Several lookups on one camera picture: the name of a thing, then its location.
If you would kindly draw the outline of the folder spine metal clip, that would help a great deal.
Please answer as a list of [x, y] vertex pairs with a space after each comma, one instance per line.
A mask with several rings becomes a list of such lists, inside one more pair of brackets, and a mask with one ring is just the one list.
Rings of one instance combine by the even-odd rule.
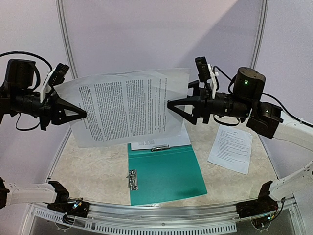
[[171, 147], [169, 145], [160, 145], [160, 146], [154, 146], [150, 149], [151, 152], [157, 152], [157, 151], [163, 151], [168, 150]]

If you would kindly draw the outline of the green file folder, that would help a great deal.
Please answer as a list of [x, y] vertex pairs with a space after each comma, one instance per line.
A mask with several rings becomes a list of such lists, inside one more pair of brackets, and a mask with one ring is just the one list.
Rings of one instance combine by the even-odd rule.
[[160, 151], [132, 150], [129, 172], [136, 173], [130, 189], [132, 206], [181, 200], [207, 194], [202, 172], [191, 145]]

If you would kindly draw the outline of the folder cover metal clip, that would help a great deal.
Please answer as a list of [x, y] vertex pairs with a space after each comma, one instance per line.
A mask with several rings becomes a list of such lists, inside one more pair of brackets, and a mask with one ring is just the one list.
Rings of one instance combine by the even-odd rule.
[[128, 179], [129, 189], [131, 191], [138, 190], [137, 170], [136, 169], [129, 170], [128, 176], [126, 178]]

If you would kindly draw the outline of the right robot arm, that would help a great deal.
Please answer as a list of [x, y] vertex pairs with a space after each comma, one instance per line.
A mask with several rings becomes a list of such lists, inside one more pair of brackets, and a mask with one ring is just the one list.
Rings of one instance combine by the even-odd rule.
[[234, 117], [257, 134], [284, 140], [313, 149], [313, 126], [291, 115], [282, 105], [261, 102], [265, 76], [254, 69], [240, 67], [231, 79], [228, 93], [219, 93], [217, 66], [198, 68], [198, 81], [189, 83], [193, 94], [184, 99], [168, 101], [167, 107], [185, 120], [196, 124], [202, 118], [207, 124], [211, 116]]

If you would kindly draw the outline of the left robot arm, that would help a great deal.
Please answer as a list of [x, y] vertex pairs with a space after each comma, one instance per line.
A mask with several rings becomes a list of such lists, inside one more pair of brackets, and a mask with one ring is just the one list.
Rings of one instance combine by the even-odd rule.
[[[36, 88], [41, 79], [36, 63], [22, 59], [9, 60], [5, 80], [0, 87], [0, 116], [31, 115], [39, 119], [41, 130], [46, 130], [49, 124], [62, 125], [86, 118], [86, 111], [61, 99], [54, 89], [64, 82], [68, 70], [69, 66], [59, 63], [48, 74], [43, 90], [38, 92]], [[46, 203], [49, 209], [66, 214], [87, 211], [87, 205], [81, 199], [71, 200], [69, 192], [57, 181], [18, 187], [1, 179], [1, 208], [33, 202]]]

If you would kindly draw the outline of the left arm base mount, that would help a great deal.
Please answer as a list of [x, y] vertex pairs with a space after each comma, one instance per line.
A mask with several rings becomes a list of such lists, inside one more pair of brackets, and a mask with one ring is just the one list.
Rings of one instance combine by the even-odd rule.
[[83, 201], [83, 199], [70, 199], [69, 192], [57, 181], [49, 181], [48, 184], [50, 184], [56, 192], [56, 199], [53, 203], [47, 205], [48, 209], [64, 214], [66, 213], [70, 216], [87, 218], [90, 203]]

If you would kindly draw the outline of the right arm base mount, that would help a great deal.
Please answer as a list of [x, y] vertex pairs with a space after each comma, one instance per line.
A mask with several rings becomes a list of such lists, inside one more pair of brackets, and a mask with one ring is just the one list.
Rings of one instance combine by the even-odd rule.
[[270, 186], [273, 181], [264, 183], [260, 189], [257, 199], [239, 202], [236, 204], [236, 212], [240, 218], [256, 216], [263, 213], [275, 211], [275, 214], [268, 218], [273, 221], [282, 211], [286, 198], [281, 199], [281, 209], [278, 207], [278, 200], [270, 197]]

